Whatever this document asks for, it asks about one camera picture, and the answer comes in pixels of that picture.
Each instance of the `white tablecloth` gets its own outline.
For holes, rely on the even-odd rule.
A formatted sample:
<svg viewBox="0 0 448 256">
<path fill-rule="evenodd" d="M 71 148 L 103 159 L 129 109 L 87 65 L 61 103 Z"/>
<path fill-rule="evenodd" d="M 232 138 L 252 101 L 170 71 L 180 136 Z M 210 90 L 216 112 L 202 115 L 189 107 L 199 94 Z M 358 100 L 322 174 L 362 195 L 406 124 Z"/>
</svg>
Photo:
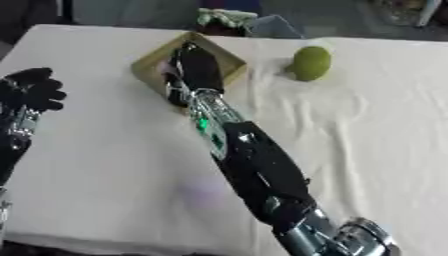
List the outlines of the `white tablecloth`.
<svg viewBox="0 0 448 256">
<path fill-rule="evenodd" d="M 286 255 L 212 162 L 189 120 L 130 64 L 180 31 L 39 26 L 0 75 L 49 66 L 66 108 L 45 114 L 8 187 L 9 238 L 78 251 Z M 445 255 L 448 44 L 211 37 L 249 71 L 226 99 L 312 179 L 338 224 L 378 222 L 404 255 Z M 281 73 L 304 45 L 333 66 L 301 83 Z"/>
</svg>

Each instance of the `cardboard tray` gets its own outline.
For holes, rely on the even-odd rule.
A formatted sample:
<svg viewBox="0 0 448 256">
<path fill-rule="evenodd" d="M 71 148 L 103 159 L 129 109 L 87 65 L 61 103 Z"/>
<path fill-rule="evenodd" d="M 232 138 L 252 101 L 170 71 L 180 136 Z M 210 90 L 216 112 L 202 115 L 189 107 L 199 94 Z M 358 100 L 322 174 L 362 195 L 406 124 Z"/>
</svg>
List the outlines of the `cardboard tray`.
<svg viewBox="0 0 448 256">
<path fill-rule="evenodd" d="M 169 60 L 173 51 L 187 41 L 196 43 L 216 57 L 225 86 L 232 83 L 247 69 L 246 62 L 234 54 L 198 33 L 186 32 L 134 62 L 131 66 L 132 72 L 139 80 L 166 98 L 165 78 L 160 72 L 160 64 Z"/>
</svg>

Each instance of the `black robotic forearm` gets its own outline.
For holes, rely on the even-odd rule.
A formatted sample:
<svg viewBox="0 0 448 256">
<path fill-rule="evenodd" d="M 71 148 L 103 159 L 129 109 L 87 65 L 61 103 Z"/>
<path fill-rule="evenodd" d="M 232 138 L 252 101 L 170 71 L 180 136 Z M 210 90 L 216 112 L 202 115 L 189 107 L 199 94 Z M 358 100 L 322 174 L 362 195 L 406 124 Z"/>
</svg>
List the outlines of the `black robotic forearm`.
<svg viewBox="0 0 448 256">
<path fill-rule="evenodd" d="M 279 231 L 289 230 L 315 207 L 302 172 L 253 122 L 222 128 L 227 154 L 213 158 L 224 176 L 255 217 Z"/>
<path fill-rule="evenodd" d="M 16 150 L 8 144 L 0 145 L 0 187 L 3 187 L 9 178 L 12 175 L 14 167 L 19 162 L 19 160 L 23 157 L 23 155 L 28 151 L 28 148 L 31 146 L 31 141 L 28 141 L 26 146 Z"/>
</svg>

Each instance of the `robotic arm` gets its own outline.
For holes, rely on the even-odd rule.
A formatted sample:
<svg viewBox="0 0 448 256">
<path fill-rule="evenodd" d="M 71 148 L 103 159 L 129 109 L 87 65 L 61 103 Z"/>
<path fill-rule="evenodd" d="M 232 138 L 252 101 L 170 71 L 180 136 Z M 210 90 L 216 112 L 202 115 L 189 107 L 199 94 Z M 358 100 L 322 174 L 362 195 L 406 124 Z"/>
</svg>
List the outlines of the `robotic arm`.
<svg viewBox="0 0 448 256">
<path fill-rule="evenodd" d="M 66 94 L 48 68 L 28 69 L 0 79 L 0 245 L 10 200 L 4 185 L 31 146 L 37 122 L 47 110 L 60 110 Z"/>
<path fill-rule="evenodd" d="M 256 124 L 222 98 L 218 64 L 185 43 L 169 61 L 168 100 L 188 107 L 199 134 L 227 181 L 261 222 L 272 226 L 292 256 L 400 255 L 392 237 L 374 222 L 350 220 L 337 228 L 308 193 L 309 180 Z"/>
</svg>

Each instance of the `green fruit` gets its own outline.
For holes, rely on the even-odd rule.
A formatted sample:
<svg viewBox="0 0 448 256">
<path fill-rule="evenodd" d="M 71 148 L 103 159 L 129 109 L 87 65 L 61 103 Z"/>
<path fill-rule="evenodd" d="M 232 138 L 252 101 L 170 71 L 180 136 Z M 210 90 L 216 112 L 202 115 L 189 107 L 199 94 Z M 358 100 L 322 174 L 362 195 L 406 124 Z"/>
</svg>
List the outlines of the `green fruit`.
<svg viewBox="0 0 448 256">
<path fill-rule="evenodd" d="M 293 72 L 297 80 L 308 82 L 323 76 L 330 66 L 331 55 L 327 50 L 319 46 L 309 46 L 296 52 L 287 71 Z"/>
</svg>

